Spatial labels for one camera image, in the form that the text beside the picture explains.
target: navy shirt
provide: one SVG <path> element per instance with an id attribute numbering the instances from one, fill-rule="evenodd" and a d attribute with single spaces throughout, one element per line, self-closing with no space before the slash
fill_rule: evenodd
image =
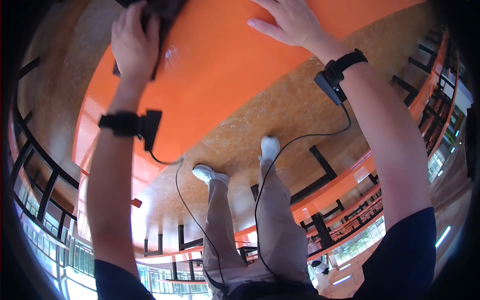
<path id="1" fill-rule="evenodd" d="M 395 224 L 363 264 L 365 281 L 352 299 L 414 299 L 427 293 L 435 268 L 435 216 L 426 208 Z M 128 271 L 95 260 L 98 298 L 153 299 Z M 230 300 L 322 300 L 312 285 L 251 282 L 237 287 Z"/>

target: hand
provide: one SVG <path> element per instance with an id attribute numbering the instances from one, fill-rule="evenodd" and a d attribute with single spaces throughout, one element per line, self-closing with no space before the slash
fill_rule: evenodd
<path id="1" fill-rule="evenodd" d="M 160 20 L 152 16 L 144 33 L 140 16 L 147 2 L 125 9 L 112 24 L 112 51 L 122 81 L 146 84 L 158 58 Z"/>
<path id="2" fill-rule="evenodd" d="M 312 39 L 323 34 L 317 17 L 304 0 L 252 0 L 275 18 L 276 26 L 260 19 L 247 24 L 279 42 L 307 48 Z"/>

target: wrist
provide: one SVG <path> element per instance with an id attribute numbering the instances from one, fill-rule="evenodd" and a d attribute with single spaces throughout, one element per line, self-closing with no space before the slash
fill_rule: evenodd
<path id="1" fill-rule="evenodd" d="M 137 112 L 140 97 L 146 84 L 147 80 L 122 76 L 108 113 L 116 113 L 118 111 Z"/>
<path id="2" fill-rule="evenodd" d="M 121 75 L 119 88 L 126 88 L 130 90 L 141 90 L 145 89 L 147 83 L 150 80 L 150 76 L 139 76 L 139 75 Z"/>
<path id="3" fill-rule="evenodd" d="M 318 57 L 324 65 L 352 52 L 352 49 L 337 41 L 333 35 L 327 32 L 313 35 L 307 40 L 304 48 Z"/>

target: black cable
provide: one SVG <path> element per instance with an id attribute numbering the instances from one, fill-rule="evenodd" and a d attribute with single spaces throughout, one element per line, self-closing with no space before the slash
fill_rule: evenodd
<path id="1" fill-rule="evenodd" d="M 181 166 L 183 165 L 183 157 L 179 160 L 180 162 L 180 165 L 177 169 L 177 173 L 175 173 L 175 185 L 177 186 L 177 192 L 179 193 L 179 196 L 180 196 L 180 199 L 181 201 L 183 202 L 183 205 L 185 205 L 185 208 L 187 209 L 188 213 L 192 216 L 192 219 L 195 221 L 195 223 L 198 225 L 198 227 L 200 228 L 200 230 L 204 233 L 205 237 L 207 238 L 207 240 L 210 242 L 210 245 L 212 245 L 212 248 L 213 250 L 215 251 L 216 253 L 216 258 L 218 260 L 218 270 L 220 271 L 220 277 L 222 278 L 222 284 L 224 286 L 225 285 L 225 280 L 223 279 L 223 274 L 222 274 L 222 268 L 220 267 L 220 255 L 218 255 L 218 251 L 216 250 L 215 246 L 213 245 L 212 241 L 210 240 L 210 238 L 208 237 L 207 233 L 205 232 L 205 230 L 202 228 L 202 226 L 200 226 L 200 224 L 197 222 L 197 219 L 195 219 L 195 217 L 193 216 L 192 212 L 190 211 L 190 209 L 188 208 L 187 204 L 185 203 L 185 201 L 183 200 L 183 197 L 181 196 L 181 193 L 180 193 L 180 189 L 179 189 L 179 182 L 178 182 L 178 177 L 179 177 L 179 171 L 180 171 L 180 168 Z"/>
<path id="2" fill-rule="evenodd" d="M 163 162 L 161 160 L 158 160 L 155 155 L 153 155 L 152 153 L 152 150 L 149 151 L 150 152 L 150 155 L 152 156 L 153 160 L 156 161 L 157 163 L 159 164 L 162 164 L 162 165 L 167 165 L 167 166 L 170 166 L 170 165 L 176 165 L 177 163 L 180 163 L 183 161 L 183 157 L 180 157 L 179 159 L 177 159 L 176 161 L 174 162 L 171 162 L 171 163 L 166 163 L 166 162 Z"/>
<path id="3" fill-rule="evenodd" d="M 345 115 L 348 119 L 348 125 L 340 130 L 340 131 L 337 131 L 337 132 L 334 132 L 334 133 L 315 133 L 315 134 L 306 134 L 306 135 L 302 135 L 302 136 L 299 136 L 297 138 L 294 138 L 293 140 L 291 140 L 290 142 L 288 142 L 285 146 L 283 146 L 280 151 L 278 152 L 278 154 L 276 155 L 275 159 L 272 161 L 272 164 L 270 165 L 270 167 L 268 168 L 267 172 L 265 173 L 265 177 L 264 177 L 264 180 L 262 182 L 262 187 L 260 189 L 260 192 L 258 193 L 258 196 L 257 196 L 257 201 L 255 203 L 255 212 L 254 212 L 254 216 L 255 216 L 255 225 L 256 225 L 256 231 L 257 231 L 257 251 L 258 251 L 258 257 L 260 258 L 260 260 L 262 261 L 262 263 L 264 264 L 265 268 L 267 268 L 267 270 L 272 273 L 273 276 L 277 277 L 277 275 L 267 266 L 267 264 L 265 263 L 261 253 L 260 253 L 260 237 L 258 235 L 258 221 L 257 221 L 257 207 L 258 207 L 258 202 L 260 201 L 260 196 L 262 195 L 262 191 L 264 190 L 264 186 L 265 186 L 265 181 L 266 181 L 266 178 L 268 176 L 268 173 L 270 172 L 270 170 L 272 169 L 273 165 L 275 164 L 277 158 L 280 156 L 280 153 L 282 153 L 282 151 L 288 146 L 290 145 L 291 143 L 293 143 L 294 141 L 296 140 L 299 140 L 301 138 L 304 138 L 304 137 L 310 137 L 310 136 L 332 136 L 332 135 L 336 135 L 336 134 L 339 134 L 339 133 L 342 133 L 342 132 L 345 132 L 346 130 L 348 130 L 351 125 L 352 125 L 352 121 L 350 119 L 350 116 L 348 115 L 348 112 L 347 112 L 347 109 L 345 108 L 345 106 L 342 104 L 340 104 L 343 111 L 345 112 Z M 158 160 L 152 153 L 152 151 L 149 151 L 152 158 L 159 164 L 162 164 L 162 165 L 175 165 L 175 164 L 178 164 L 180 163 L 178 169 L 177 169 L 177 172 L 175 173 L 175 185 L 177 187 L 177 192 L 179 193 L 179 196 L 180 196 L 180 199 L 183 203 L 183 205 L 185 206 L 185 208 L 187 209 L 188 213 L 190 214 L 190 216 L 192 217 L 192 219 L 195 221 L 195 223 L 197 224 L 197 226 L 200 228 L 200 230 L 203 232 L 203 234 L 205 235 L 205 237 L 207 238 L 207 240 L 210 242 L 210 244 L 212 245 L 212 248 L 213 250 L 215 251 L 216 253 L 216 256 L 217 256 L 217 259 L 218 259 L 218 270 L 220 272 L 220 277 L 222 278 L 222 283 L 223 285 L 225 286 L 225 281 L 223 279 L 223 274 L 222 274 L 222 268 L 220 267 L 220 256 L 218 255 L 218 251 L 216 250 L 215 246 L 213 245 L 212 241 L 210 240 L 210 238 L 208 237 L 207 233 L 205 232 L 205 230 L 202 228 L 202 226 L 200 226 L 200 224 L 198 223 L 198 221 L 195 219 L 195 217 L 193 216 L 192 212 L 190 211 L 190 209 L 188 208 L 187 204 L 185 203 L 181 193 L 180 193 L 180 189 L 179 189 L 179 184 L 178 184 L 178 175 L 179 175 L 179 171 L 180 171 L 180 168 L 182 167 L 183 165 L 183 157 L 181 157 L 180 159 L 174 161 L 174 162 L 171 162 L 171 163 L 166 163 L 166 162 L 162 162 L 160 160 Z"/>
<path id="4" fill-rule="evenodd" d="M 218 260 L 218 270 L 220 272 L 220 277 L 222 278 L 222 284 L 225 286 L 225 280 L 223 279 L 223 274 L 222 274 L 222 268 L 220 267 L 220 255 L 218 255 L 218 251 L 216 250 L 215 246 L 213 245 L 212 241 L 210 240 L 210 238 L 208 237 L 207 233 L 205 232 L 205 230 L 202 228 L 202 226 L 200 226 L 200 224 L 198 223 L 197 219 L 195 219 L 195 217 L 193 216 L 192 212 L 190 211 L 190 209 L 188 208 L 187 204 L 185 203 L 185 201 L 183 200 L 183 197 L 180 193 L 180 189 L 179 189 L 179 183 L 178 183 L 178 177 L 179 177 L 179 172 L 180 172 L 180 168 L 181 166 L 183 165 L 183 157 L 180 157 L 179 159 L 177 159 L 176 161 L 174 162 L 171 162 L 171 163 L 166 163 L 166 162 L 163 162 L 163 161 L 160 161 L 158 160 L 155 155 L 153 155 L 152 151 L 149 151 L 150 152 L 150 155 L 152 156 L 152 158 L 154 159 L 154 161 L 156 161 L 157 163 L 159 164 L 162 164 L 162 165 L 175 165 L 175 164 L 178 164 L 180 163 L 179 167 L 177 168 L 177 172 L 175 173 L 175 185 L 177 186 L 177 192 L 179 193 L 179 196 L 180 196 L 180 199 L 183 203 L 183 205 L 185 206 L 185 208 L 187 209 L 188 213 L 190 214 L 190 216 L 192 216 L 192 219 L 195 221 L 195 223 L 197 224 L 197 226 L 200 228 L 200 230 L 204 233 L 205 237 L 207 238 L 207 240 L 210 242 L 210 245 L 212 245 L 212 248 L 213 250 L 215 251 L 216 253 L 216 258 Z"/>
<path id="5" fill-rule="evenodd" d="M 306 135 L 302 135 L 302 136 L 299 136 L 297 138 L 294 138 L 293 140 L 291 140 L 290 142 L 288 142 L 285 146 L 283 146 L 280 151 L 278 152 L 278 154 L 276 155 L 275 159 L 272 161 L 272 164 L 270 165 L 270 167 L 268 168 L 267 172 L 265 173 L 265 177 L 264 177 L 264 181 L 262 182 L 262 187 L 260 189 L 260 192 L 258 193 L 258 196 L 257 196 L 257 201 L 255 203 L 255 212 L 254 212 L 254 216 L 255 216 L 255 225 L 256 225 L 256 231 L 257 231 L 257 252 L 258 252 L 258 257 L 260 258 L 260 260 L 262 261 L 262 263 L 264 264 L 265 268 L 267 268 L 267 270 L 272 273 L 273 276 L 277 277 L 277 275 L 267 266 L 267 264 L 265 263 L 262 255 L 260 254 L 260 236 L 258 235 L 258 222 L 257 222 L 257 207 L 258 207 L 258 202 L 260 201 L 260 196 L 262 195 L 262 191 L 264 190 L 264 186 L 265 186 L 265 181 L 267 179 L 267 176 L 268 176 L 268 173 L 270 172 L 270 170 L 272 169 L 273 165 L 275 164 L 278 156 L 280 155 L 280 153 L 282 153 L 282 151 L 288 146 L 290 145 L 291 143 L 293 143 L 294 141 L 296 140 L 299 140 L 301 138 L 304 138 L 304 137 L 309 137 L 309 136 L 332 136 L 332 135 L 336 135 L 336 134 L 339 134 L 339 133 L 342 133 L 342 132 L 345 132 L 347 131 L 351 125 L 352 125 L 352 121 L 350 119 L 350 116 L 348 115 L 348 112 L 347 112 L 347 109 L 345 108 L 345 106 L 342 104 L 340 104 L 343 111 L 345 112 L 345 115 L 347 116 L 347 119 L 348 119 L 348 125 L 340 130 L 340 131 L 337 131 L 337 132 L 334 132 L 334 133 L 316 133 L 316 134 L 306 134 Z"/>

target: leg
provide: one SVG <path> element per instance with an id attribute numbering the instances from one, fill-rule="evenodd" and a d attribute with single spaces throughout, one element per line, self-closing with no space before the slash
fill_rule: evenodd
<path id="1" fill-rule="evenodd" d="M 205 165 L 196 166 L 193 168 L 193 173 L 208 184 L 205 232 L 210 240 L 204 236 L 203 273 L 212 290 L 213 299 L 222 299 L 222 292 L 210 282 L 207 273 L 212 280 L 219 284 L 222 284 L 223 276 L 225 284 L 231 292 L 238 286 L 233 283 L 234 279 L 239 277 L 239 274 L 247 267 L 235 245 L 232 216 L 227 198 L 229 179 L 227 175 L 215 173 Z"/>
<path id="2" fill-rule="evenodd" d="M 208 183 L 208 210 L 205 232 L 214 245 L 204 237 L 204 269 L 218 269 L 218 257 L 222 270 L 246 267 L 245 262 L 237 252 L 233 235 L 233 223 L 227 199 L 228 187 L 220 180 L 210 180 Z"/>
<path id="3" fill-rule="evenodd" d="M 269 155 L 268 150 L 264 149 L 262 140 L 262 151 L 260 190 L 265 174 L 279 151 L 279 146 L 273 155 Z M 307 271 L 308 243 L 305 230 L 298 226 L 293 219 L 290 210 L 290 191 L 276 174 L 275 166 L 270 169 L 262 194 L 257 201 L 258 240 L 265 263 L 277 275 L 290 280 L 310 283 Z"/>

